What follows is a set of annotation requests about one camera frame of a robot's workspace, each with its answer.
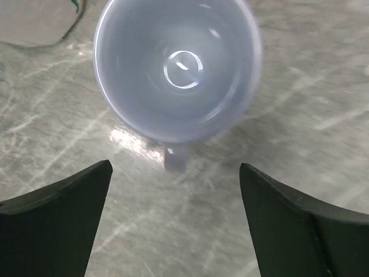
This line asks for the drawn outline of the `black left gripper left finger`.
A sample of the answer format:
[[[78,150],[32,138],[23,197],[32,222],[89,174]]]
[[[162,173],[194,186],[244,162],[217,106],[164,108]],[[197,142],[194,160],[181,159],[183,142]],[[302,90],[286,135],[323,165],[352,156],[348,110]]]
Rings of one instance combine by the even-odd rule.
[[[112,164],[1,202],[1,276],[84,276]]]

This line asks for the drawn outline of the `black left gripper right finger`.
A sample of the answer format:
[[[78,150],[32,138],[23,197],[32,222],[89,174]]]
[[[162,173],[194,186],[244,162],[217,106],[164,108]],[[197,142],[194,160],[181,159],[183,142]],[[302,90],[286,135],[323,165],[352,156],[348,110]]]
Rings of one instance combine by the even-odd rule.
[[[250,164],[240,190],[261,276],[368,276],[368,215],[318,200]]]

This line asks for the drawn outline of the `white ceramic mug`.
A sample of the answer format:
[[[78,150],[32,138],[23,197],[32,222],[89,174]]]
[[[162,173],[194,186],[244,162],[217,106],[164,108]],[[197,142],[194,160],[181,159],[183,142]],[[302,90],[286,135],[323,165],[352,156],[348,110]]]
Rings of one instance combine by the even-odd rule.
[[[184,171],[189,146],[228,131],[259,84],[262,38],[245,1],[109,1],[93,40],[97,83],[132,130]]]

